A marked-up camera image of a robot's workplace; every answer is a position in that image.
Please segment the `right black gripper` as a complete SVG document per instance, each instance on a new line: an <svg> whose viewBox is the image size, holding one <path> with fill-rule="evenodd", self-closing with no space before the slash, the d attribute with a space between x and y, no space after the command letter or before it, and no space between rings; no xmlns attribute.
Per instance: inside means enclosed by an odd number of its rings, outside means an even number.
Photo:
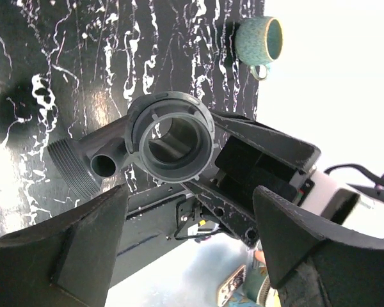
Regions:
<svg viewBox="0 0 384 307"><path fill-rule="evenodd" d="M308 173L321 155L303 140L244 116L211 111L215 126L229 137L215 165L223 173L218 186L210 180L190 180L182 186L194 194L235 238L247 246L259 240L252 196L262 185L299 206L314 183Z"/></svg>

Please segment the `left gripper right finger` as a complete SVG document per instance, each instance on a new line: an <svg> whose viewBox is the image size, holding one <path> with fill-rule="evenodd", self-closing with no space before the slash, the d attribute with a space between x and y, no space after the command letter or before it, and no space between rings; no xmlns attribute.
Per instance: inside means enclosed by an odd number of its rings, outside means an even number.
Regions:
<svg viewBox="0 0 384 307"><path fill-rule="evenodd" d="M266 187L253 207L282 306L384 306L384 239L349 230Z"/></svg>

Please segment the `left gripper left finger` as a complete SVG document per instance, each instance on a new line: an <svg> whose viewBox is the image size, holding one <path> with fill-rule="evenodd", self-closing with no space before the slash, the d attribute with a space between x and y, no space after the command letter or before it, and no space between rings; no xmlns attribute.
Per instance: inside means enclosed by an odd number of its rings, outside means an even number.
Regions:
<svg viewBox="0 0 384 307"><path fill-rule="evenodd" d="M104 306L127 215L118 185L0 238L0 306Z"/></svg>

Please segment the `grey pipe tee fitting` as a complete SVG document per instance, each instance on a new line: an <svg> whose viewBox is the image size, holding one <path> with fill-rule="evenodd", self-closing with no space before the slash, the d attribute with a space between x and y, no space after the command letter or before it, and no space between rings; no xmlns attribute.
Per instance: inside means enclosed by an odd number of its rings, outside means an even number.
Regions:
<svg viewBox="0 0 384 307"><path fill-rule="evenodd" d="M139 140L145 127L152 122L146 119L148 115L155 113L161 116L174 112L191 114L195 111L200 112L213 126L211 134L214 141L214 120L208 108L187 93L166 91L140 96L131 104L125 116L79 140L57 140L47 150L71 190L79 198L89 198L100 190L104 179L116 175L129 164L134 163L147 173L140 160Z"/></svg>

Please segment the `grey threaded pipe nut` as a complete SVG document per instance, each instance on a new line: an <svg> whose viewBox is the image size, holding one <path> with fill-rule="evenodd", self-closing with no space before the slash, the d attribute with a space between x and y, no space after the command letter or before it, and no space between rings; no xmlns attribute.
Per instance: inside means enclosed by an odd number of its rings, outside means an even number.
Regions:
<svg viewBox="0 0 384 307"><path fill-rule="evenodd" d="M213 126L195 111L152 113L140 137L139 155L145 171L167 183L198 179L213 155Z"/></svg>

